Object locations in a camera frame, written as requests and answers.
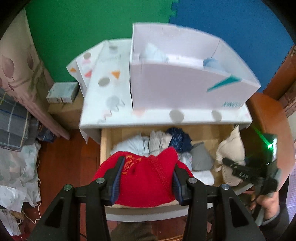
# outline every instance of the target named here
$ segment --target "curtain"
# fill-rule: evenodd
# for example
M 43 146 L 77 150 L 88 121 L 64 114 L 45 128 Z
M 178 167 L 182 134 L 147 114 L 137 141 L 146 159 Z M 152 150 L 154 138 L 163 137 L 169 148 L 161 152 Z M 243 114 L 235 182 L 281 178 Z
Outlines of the curtain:
M 0 40 L 0 87 L 56 136 L 70 139 L 69 133 L 47 112 L 46 96 L 52 85 L 53 80 L 38 57 L 23 9 Z

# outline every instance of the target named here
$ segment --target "brown cardboard box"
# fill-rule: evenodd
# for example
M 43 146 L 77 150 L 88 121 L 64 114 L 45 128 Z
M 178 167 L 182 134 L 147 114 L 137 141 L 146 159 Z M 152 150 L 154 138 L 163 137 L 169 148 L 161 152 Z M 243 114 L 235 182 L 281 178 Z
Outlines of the brown cardboard box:
M 72 104 L 50 104 L 49 114 L 65 129 L 78 129 L 83 106 L 83 95 L 79 90 Z

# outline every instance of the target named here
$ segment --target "metal screw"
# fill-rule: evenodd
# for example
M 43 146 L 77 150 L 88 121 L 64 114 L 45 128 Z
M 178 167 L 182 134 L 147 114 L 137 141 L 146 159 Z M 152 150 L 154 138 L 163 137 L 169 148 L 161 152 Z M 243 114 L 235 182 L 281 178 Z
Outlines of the metal screw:
M 103 183 L 104 181 L 105 181 L 105 179 L 102 178 L 102 177 L 99 177 L 99 178 L 96 180 L 96 182 L 97 182 L 98 184 L 101 184 L 101 183 Z
M 224 189 L 224 190 L 228 190 L 230 188 L 230 186 L 226 183 L 222 184 L 221 187 Z
M 191 184 L 194 184 L 194 183 L 197 182 L 197 179 L 194 178 L 194 177 L 191 177 L 191 178 L 188 179 L 188 182 L 190 182 Z
M 64 186 L 64 190 L 65 191 L 69 191 L 69 190 L 71 190 L 72 189 L 72 185 L 71 184 L 66 184 L 65 186 Z

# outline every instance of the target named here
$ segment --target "grey folded cloth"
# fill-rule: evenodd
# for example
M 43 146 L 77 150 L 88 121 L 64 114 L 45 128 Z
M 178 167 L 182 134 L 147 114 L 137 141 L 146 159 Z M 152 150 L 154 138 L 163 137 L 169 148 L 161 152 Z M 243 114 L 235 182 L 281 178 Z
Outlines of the grey folded cloth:
M 38 133 L 39 133 L 39 121 L 34 116 L 31 116 L 30 123 L 29 123 L 29 134 L 28 134 L 28 139 L 25 141 L 25 146 L 32 145 L 37 139 Z
M 212 168 L 214 160 L 205 148 L 204 142 L 193 145 L 190 153 L 192 155 L 193 171 L 205 171 Z
M 20 150 L 28 139 L 31 114 L 0 88 L 0 147 Z

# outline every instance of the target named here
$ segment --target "plaid fabric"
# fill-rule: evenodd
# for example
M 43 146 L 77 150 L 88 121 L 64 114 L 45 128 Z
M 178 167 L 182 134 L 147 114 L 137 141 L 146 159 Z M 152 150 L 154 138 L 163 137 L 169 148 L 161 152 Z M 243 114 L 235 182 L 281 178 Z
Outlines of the plaid fabric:
M 20 150 L 28 139 L 30 113 L 0 88 L 0 147 Z

